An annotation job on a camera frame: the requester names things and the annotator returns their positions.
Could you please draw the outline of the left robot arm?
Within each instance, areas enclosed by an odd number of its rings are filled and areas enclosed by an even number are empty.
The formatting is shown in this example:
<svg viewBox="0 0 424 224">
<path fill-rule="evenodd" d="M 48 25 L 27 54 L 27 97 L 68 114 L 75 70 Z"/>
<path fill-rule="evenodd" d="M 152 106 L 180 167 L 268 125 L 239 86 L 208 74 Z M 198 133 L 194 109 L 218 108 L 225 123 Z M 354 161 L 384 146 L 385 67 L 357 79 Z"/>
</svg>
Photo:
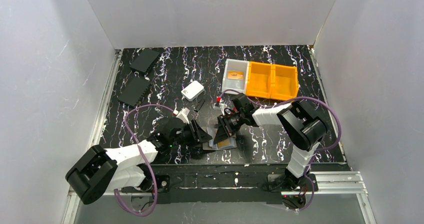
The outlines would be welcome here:
<svg viewBox="0 0 424 224">
<path fill-rule="evenodd" d="M 195 120 L 187 123 L 170 118 L 147 139 L 120 148 L 94 145 L 65 175 L 66 181 L 84 204 L 98 200 L 105 192 L 138 187 L 142 192 L 162 191 L 164 177 L 154 177 L 148 168 L 176 144 L 197 147 L 212 140 Z"/>
</svg>

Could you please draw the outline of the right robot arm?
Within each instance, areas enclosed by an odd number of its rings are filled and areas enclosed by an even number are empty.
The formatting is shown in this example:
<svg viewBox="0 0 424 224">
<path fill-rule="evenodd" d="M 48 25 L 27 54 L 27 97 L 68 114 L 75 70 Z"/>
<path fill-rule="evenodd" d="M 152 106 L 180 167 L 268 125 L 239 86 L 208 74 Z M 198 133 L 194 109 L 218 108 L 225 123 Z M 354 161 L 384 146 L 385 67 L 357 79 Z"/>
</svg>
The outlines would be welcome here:
<svg viewBox="0 0 424 224">
<path fill-rule="evenodd" d="M 239 93 L 233 96 L 231 101 L 234 108 L 217 118 L 214 144 L 232 137 L 242 125 L 282 126 L 293 144 L 285 176 L 300 180 L 308 173 L 308 163 L 329 127 L 306 100 L 296 99 L 279 106 L 261 107 L 254 104 L 244 93 Z"/>
</svg>

